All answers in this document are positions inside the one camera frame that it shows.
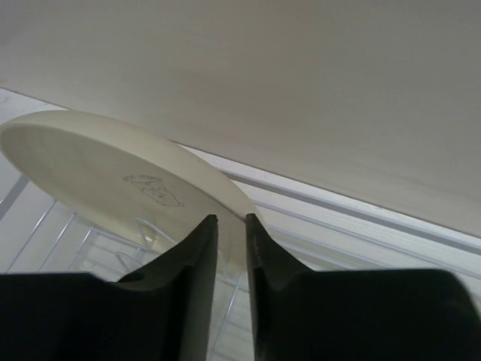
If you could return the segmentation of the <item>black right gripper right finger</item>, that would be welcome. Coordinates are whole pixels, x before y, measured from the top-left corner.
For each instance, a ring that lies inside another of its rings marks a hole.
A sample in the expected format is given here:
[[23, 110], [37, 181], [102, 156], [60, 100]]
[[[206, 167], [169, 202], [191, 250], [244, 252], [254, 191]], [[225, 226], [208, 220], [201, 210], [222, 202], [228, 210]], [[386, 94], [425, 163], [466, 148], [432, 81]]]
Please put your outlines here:
[[257, 360], [478, 360], [480, 318], [439, 269], [317, 272], [246, 218]]

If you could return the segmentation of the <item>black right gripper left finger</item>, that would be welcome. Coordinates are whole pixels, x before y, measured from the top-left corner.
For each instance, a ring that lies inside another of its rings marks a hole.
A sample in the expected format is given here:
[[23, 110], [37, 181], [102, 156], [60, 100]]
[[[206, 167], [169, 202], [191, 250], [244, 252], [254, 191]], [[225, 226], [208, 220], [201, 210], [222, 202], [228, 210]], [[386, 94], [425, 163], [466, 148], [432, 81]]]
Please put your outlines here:
[[204, 360], [218, 220], [116, 282], [90, 273], [1, 277], [3, 360]]

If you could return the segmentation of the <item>beige plate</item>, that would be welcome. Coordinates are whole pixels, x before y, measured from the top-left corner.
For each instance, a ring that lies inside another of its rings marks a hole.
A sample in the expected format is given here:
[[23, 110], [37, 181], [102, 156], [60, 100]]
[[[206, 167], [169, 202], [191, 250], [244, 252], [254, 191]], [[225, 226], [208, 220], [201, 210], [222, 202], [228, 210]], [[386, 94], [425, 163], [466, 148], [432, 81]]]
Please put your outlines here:
[[219, 270], [247, 267], [249, 197], [217, 168], [141, 127], [79, 111], [22, 115], [1, 152], [34, 185], [118, 236], [163, 252], [217, 217]]

